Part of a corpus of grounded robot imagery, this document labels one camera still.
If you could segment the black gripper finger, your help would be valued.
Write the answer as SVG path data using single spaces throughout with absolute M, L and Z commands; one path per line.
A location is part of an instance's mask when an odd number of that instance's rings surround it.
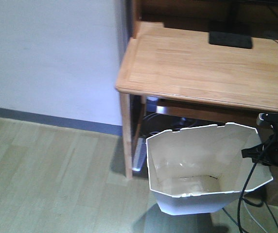
M 253 163 L 263 163 L 264 149 L 265 149 L 265 145 L 259 144 L 254 147 L 241 150 L 241 154 L 243 158 L 251 158 Z

